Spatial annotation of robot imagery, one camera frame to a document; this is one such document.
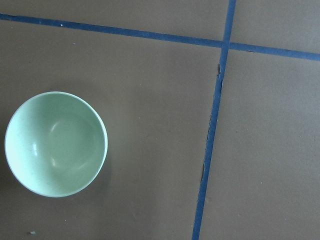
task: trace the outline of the blue tape line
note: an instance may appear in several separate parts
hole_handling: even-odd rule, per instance
[[[297,58],[297,59],[320,61],[320,54],[312,53],[312,52],[294,51],[294,50],[287,50],[282,48],[256,46],[256,45],[249,45],[249,44],[242,44],[242,43],[235,43],[235,42],[231,42],[229,48],[233,50],[239,50],[239,51],[247,51],[247,52],[270,54],[270,55],[284,56],[284,57]]]
[[[99,33],[124,35],[124,36],[138,37],[138,38],[145,38],[145,39],[155,39],[155,40],[161,40],[161,41],[201,45],[201,46],[208,46],[208,47],[215,47],[215,48],[221,48],[222,46],[222,41],[218,41],[218,40],[189,37],[189,36],[179,36],[179,35],[157,33],[157,32],[150,32],[150,31],[140,31],[140,30],[111,27],[111,26],[100,26],[100,25],[78,23],[78,22],[71,22],[71,21],[52,20],[52,19],[37,18],[37,17],[30,17],[30,16],[12,16],[12,15],[0,13],[0,20],[9,20],[14,22],[39,24],[39,25],[46,25],[46,26],[53,26],[53,27],[60,27],[60,28],[87,30],[87,31],[99,32]]]
[[[203,161],[204,170],[203,170],[202,180],[200,183],[198,201],[197,201],[197,206],[195,211],[192,240],[198,240],[200,236],[201,223],[202,223],[202,217],[204,212],[207,185],[208,185],[210,165],[211,165],[211,158],[212,158],[212,152],[214,148],[214,140],[215,140],[215,134],[216,134],[216,128],[217,128],[222,85],[225,77],[225,70],[227,65],[227,58],[228,58],[228,51],[229,51],[229,45],[230,45],[232,25],[233,25],[233,20],[235,15],[235,8],[236,8],[236,0],[229,0],[226,21],[225,21],[224,36],[223,36],[223,42],[222,42],[222,48],[221,48],[221,55],[220,55],[220,61],[219,61],[220,74],[218,74],[216,78],[214,98],[213,98],[213,104],[211,109],[211,121],[209,124],[208,138],[206,141],[205,155],[204,155],[204,161]]]

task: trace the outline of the bowl rim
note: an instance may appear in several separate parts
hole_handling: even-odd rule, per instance
[[[37,99],[37,98],[40,98],[40,97],[43,97],[43,96],[46,96],[46,95],[51,95],[51,94],[57,94],[57,95],[66,95],[66,96],[69,96],[69,97],[72,97],[74,99],[77,99],[78,101],[82,102],[83,104],[85,104],[90,110],[91,112],[95,115],[95,117],[98,119],[99,121],[99,125],[101,127],[101,130],[103,132],[103,140],[104,140],[104,152],[103,152],[103,157],[102,157],[102,160],[101,160],[101,164],[99,166],[99,168],[97,169],[96,173],[94,174],[94,176],[91,177],[91,179],[86,183],[84,184],[83,186],[79,187],[78,189],[74,190],[74,191],[71,191],[71,192],[68,192],[68,193],[63,193],[63,194],[44,194],[44,193],[41,193],[39,191],[36,191],[36,190],[33,190],[31,189],[30,187],[26,186],[19,178],[18,176],[15,174],[15,172],[13,171],[11,165],[10,165],[10,160],[8,158],[8,155],[7,155],[7,136],[8,136],[8,130],[9,130],[9,126],[10,124],[12,123],[12,120],[13,118],[15,117],[15,115],[18,113],[18,111],[24,106],[26,105],[28,102],[32,101],[33,99]],[[19,181],[19,183],[21,183],[25,188],[27,188],[28,190],[30,190],[31,192],[33,193],[36,193],[38,195],[41,195],[41,196],[44,196],[44,197],[50,197],[50,198],[61,198],[61,197],[67,197],[67,196],[70,196],[70,195],[73,195],[73,194],[76,194],[80,191],[82,191],[83,189],[85,189],[87,186],[89,186],[94,180],[95,178],[97,177],[97,175],[99,174],[101,168],[103,167],[104,165],[104,162],[105,162],[105,159],[106,159],[106,156],[107,156],[107,151],[108,151],[108,134],[107,134],[107,130],[106,130],[106,127],[105,127],[105,124],[104,122],[102,121],[101,117],[99,116],[99,114],[96,112],[96,110],[89,104],[87,103],[85,100],[83,100],[82,98],[74,95],[74,94],[71,94],[71,93],[68,93],[68,92],[64,92],[64,91],[48,91],[48,92],[43,92],[43,93],[40,93],[40,94],[37,94],[29,99],[27,99],[25,102],[23,102],[18,108],[17,110],[14,112],[14,114],[12,115],[12,117],[10,118],[10,121],[6,127],[6,131],[5,131],[5,137],[4,137],[4,152],[5,152],[5,158],[6,158],[6,161],[8,163],[8,166],[12,172],[12,174],[14,175],[14,177]]]

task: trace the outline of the ceramic bowl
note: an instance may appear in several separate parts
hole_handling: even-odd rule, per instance
[[[98,175],[108,137],[103,121],[87,102],[52,91],[18,108],[4,145],[8,165],[22,185],[43,196],[65,197]]]

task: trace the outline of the cardboard surface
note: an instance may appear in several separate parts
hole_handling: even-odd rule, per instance
[[[201,240],[320,236],[319,67],[229,52]]]
[[[238,0],[231,41],[320,53],[320,1]]]
[[[228,1],[1,1],[1,13],[222,40]]]
[[[0,28],[1,238],[189,239],[220,49],[10,21]],[[12,114],[47,91],[81,97],[107,128],[101,172],[70,197],[30,192],[5,158]]]

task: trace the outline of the bowl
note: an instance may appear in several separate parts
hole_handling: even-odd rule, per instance
[[[87,187],[104,164],[108,137],[97,112],[66,92],[36,95],[13,114],[4,141],[17,180],[46,197],[65,197]]]

